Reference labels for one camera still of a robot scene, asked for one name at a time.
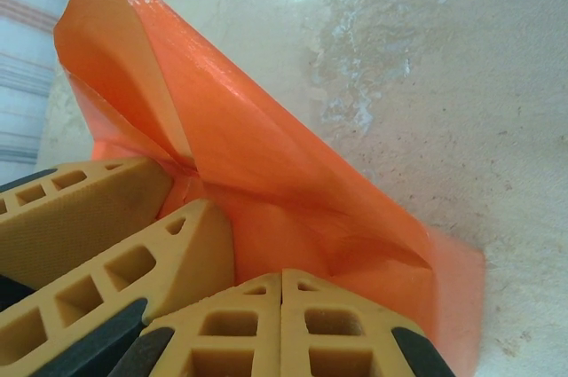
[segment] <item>orange plastic sheet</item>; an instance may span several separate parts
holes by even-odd
[[[162,0],[69,0],[54,36],[93,157],[158,160],[176,180],[164,214],[218,203],[238,283],[311,272],[415,320],[457,375],[474,373],[480,252],[378,191]]]

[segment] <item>striped fabric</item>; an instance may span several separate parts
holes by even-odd
[[[0,0],[0,184],[34,171],[67,0]]]

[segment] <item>triangular hole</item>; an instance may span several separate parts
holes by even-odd
[[[181,229],[184,227],[185,217],[181,217],[178,220],[172,222],[166,226],[166,230],[172,235],[178,235]]]

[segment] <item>rectangular hole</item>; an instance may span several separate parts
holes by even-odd
[[[33,309],[0,329],[0,366],[10,365],[47,342],[39,309]]]
[[[249,291],[245,292],[245,295],[265,295],[265,294],[266,294],[265,286],[251,288]]]
[[[81,279],[55,296],[64,326],[70,326],[103,304],[91,276]]]
[[[136,246],[132,250],[105,264],[105,271],[117,291],[141,279],[156,265],[156,259],[144,246]]]
[[[314,287],[308,285],[307,283],[305,283],[303,281],[298,282],[298,290],[300,290],[300,291],[318,291],[317,288],[314,288]]]
[[[17,192],[16,198],[18,199],[18,203],[23,206],[24,204],[28,204],[29,202],[34,202],[35,200],[39,200],[45,196],[45,191],[43,190],[41,185],[32,186],[25,191]]]
[[[362,335],[357,316],[348,310],[308,309],[304,313],[310,334]]]
[[[251,377],[254,356],[254,350],[195,349],[184,371],[187,377]]]
[[[112,164],[107,164],[107,165],[105,166],[105,169],[107,169],[107,170],[114,170],[114,169],[118,169],[118,168],[121,167],[121,166],[122,166],[122,163],[121,163],[121,162],[114,162],[114,163],[112,163]]]
[[[370,350],[310,348],[313,377],[381,377]]]
[[[220,310],[205,317],[200,335],[246,337],[256,335],[258,315],[245,310]]]
[[[68,188],[69,186],[77,185],[87,178],[84,171],[75,170],[65,175],[54,177],[51,181],[55,185],[55,188],[60,191],[62,189]]]
[[[178,220],[173,221],[171,224],[166,226],[166,230],[171,235],[178,235],[182,228],[184,227],[185,217],[180,217]]]

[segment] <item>black rubber edge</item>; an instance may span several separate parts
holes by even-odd
[[[0,275],[0,312],[8,309],[22,299],[25,299],[35,290],[24,286],[4,275]]]
[[[148,377],[173,335],[164,326],[138,337],[108,377]]]
[[[426,337],[401,326],[391,332],[416,377],[455,377]]]
[[[147,299],[138,299],[42,366],[34,377],[105,376],[144,329]]]
[[[8,182],[7,184],[0,185],[0,192],[10,191],[13,188],[17,188],[18,186],[26,184],[27,182],[31,182],[32,180],[36,180],[36,179],[39,179],[41,177],[48,176],[51,173],[55,173],[56,171],[57,171],[57,169],[46,169],[46,170],[38,171],[37,173],[34,173],[33,175],[28,175],[28,176],[24,176],[24,177],[17,179],[17,180],[12,180],[11,182]]]

